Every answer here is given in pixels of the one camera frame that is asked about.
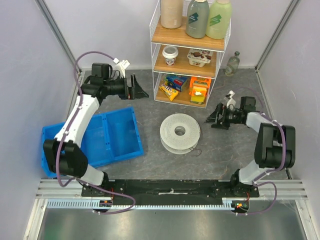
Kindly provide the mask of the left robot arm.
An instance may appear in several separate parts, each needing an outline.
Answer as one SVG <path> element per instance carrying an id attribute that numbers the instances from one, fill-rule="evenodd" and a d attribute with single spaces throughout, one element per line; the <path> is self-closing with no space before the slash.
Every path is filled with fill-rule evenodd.
<path id="1" fill-rule="evenodd" d="M 75 105 L 55 136 L 43 141 L 43 157 L 55 177 L 68 176 L 88 185 L 99 197 L 111 187 L 108 175 L 97 168 L 107 163 L 143 155 L 135 111 L 132 107 L 96 115 L 108 96 L 122 100 L 148 98 L 134 74 L 127 84 L 128 60 L 114 60 L 118 77 L 106 63 L 93 63 L 91 75 L 80 87 Z"/>

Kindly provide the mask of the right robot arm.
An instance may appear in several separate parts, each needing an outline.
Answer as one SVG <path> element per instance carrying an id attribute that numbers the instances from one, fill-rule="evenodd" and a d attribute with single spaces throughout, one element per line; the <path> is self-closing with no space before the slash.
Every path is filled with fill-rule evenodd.
<path id="1" fill-rule="evenodd" d="M 238 108 L 230 94 L 225 99 L 227 103 L 218 103 L 205 122 L 222 130 L 228 130 L 232 124 L 243 124 L 257 132 L 254 159 L 246 167 L 238 169 L 225 187 L 232 197 L 256 197 L 259 195 L 258 180 L 294 166 L 296 129 L 258 112 L 256 99 L 252 96 L 241 97 Z"/>

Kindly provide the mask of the grey plastic cable spool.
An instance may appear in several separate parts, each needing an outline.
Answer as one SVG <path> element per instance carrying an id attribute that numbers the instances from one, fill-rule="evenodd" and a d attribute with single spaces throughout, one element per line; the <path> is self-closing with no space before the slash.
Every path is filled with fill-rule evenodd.
<path id="1" fill-rule="evenodd" d="M 196 149 L 201 136 L 198 122 L 184 113 L 166 117 L 160 125 L 160 140 L 170 153 L 183 155 Z"/>

